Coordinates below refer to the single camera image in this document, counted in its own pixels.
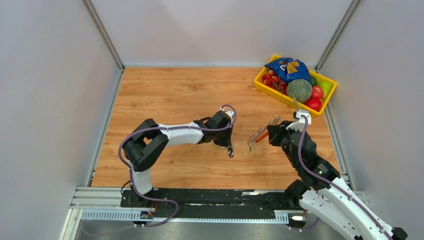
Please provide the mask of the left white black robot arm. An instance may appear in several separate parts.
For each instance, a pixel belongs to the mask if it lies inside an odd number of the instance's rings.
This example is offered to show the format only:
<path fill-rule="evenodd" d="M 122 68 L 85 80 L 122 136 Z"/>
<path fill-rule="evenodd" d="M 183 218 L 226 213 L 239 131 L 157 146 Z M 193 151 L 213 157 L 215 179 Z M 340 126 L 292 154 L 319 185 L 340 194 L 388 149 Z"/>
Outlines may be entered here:
<path fill-rule="evenodd" d="M 234 156 L 231 142 L 233 125 L 237 119 L 234 108 L 222 106 L 212 117 L 186 124 L 166 125 L 152 118 L 144 120 L 118 147 L 118 157 L 128 167 L 131 189 L 122 192 L 120 205 L 124 208 L 147 207 L 154 202 L 205 204 L 205 190 L 153 189 L 151 168 L 162 152 L 184 144 L 208 144 L 226 148 Z"/>

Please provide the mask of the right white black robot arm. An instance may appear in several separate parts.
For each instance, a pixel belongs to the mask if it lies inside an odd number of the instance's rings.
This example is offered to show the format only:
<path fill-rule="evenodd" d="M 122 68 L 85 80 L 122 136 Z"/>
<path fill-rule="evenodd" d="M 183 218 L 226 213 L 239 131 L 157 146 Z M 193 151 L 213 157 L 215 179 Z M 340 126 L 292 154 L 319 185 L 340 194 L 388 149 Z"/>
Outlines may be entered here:
<path fill-rule="evenodd" d="M 305 129 L 293 121 L 267 125 L 269 144 L 280 147 L 300 179 L 287 187 L 286 204 L 313 213 L 346 240 L 405 240 L 401 227 L 386 223 L 353 192 L 331 163 L 317 153 Z"/>

